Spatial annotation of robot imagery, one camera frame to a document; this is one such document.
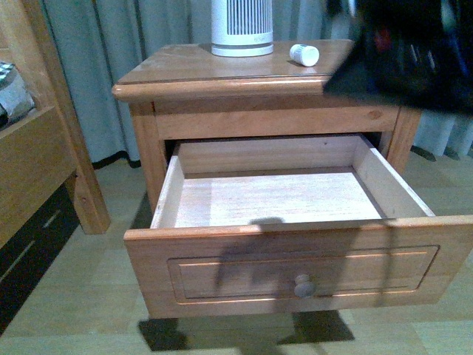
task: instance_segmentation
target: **white air purifier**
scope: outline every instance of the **white air purifier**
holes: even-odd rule
[[[213,54],[254,57],[272,52],[272,0],[212,0]]]

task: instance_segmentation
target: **drawer front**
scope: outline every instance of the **drawer front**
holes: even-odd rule
[[[437,250],[437,246],[425,246],[351,251],[345,255],[237,255],[173,259],[168,266],[179,302],[290,299],[298,297],[295,287],[301,275],[308,276],[306,287],[311,290],[299,297],[413,291]]]
[[[437,302],[472,250],[473,216],[127,231],[151,318]],[[312,297],[294,295],[308,274]]]

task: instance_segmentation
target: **wooden furniture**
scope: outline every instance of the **wooden furniture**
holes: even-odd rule
[[[17,66],[36,104],[0,132],[0,247],[64,182],[84,231],[104,233],[109,215],[38,1],[1,3],[0,60]]]
[[[151,318],[435,302],[472,249],[473,216],[434,216],[396,172],[419,112],[322,95],[352,44],[312,44],[313,68],[289,42],[257,58],[165,47],[115,86],[156,207],[125,235]],[[323,136],[371,131],[387,161]],[[186,140],[169,167],[166,140]]]

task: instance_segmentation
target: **wooden bed frame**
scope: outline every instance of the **wooden bed frame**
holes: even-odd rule
[[[103,234],[108,211],[38,0],[4,0],[0,60],[13,62],[36,109],[0,132],[0,248],[63,183],[84,232]]]

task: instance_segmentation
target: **wooden nightstand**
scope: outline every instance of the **wooden nightstand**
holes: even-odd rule
[[[396,172],[420,113],[322,94],[352,42],[310,42],[311,68],[292,44],[164,47],[115,85],[155,209],[125,237],[151,317],[435,302],[469,254],[473,216],[435,217]],[[166,140],[186,140],[169,167]]]

